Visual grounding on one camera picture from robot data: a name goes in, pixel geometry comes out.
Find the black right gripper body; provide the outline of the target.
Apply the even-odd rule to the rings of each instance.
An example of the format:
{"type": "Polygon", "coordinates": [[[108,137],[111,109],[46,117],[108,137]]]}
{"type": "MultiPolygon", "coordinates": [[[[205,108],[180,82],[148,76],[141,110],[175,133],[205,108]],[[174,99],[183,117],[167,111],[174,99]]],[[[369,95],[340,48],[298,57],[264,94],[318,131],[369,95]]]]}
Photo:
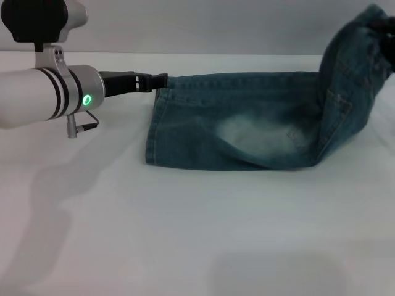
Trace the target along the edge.
{"type": "Polygon", "coordinates": [[[395,69],[395,43],[394,37],[385,37],[381,40],[381,52],[391,64],[391,70],[395,69]]]}

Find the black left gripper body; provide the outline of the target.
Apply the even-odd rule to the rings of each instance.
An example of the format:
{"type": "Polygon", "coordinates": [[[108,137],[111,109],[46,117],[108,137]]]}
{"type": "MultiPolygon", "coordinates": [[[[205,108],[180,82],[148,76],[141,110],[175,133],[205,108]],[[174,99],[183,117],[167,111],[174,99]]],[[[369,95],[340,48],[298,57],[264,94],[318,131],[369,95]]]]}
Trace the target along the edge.
{"type": "Polygon", "coordinates": [[[137,93],[138,76],[135,72],[99,72],[105,88],[105,97],[137,93]]]}

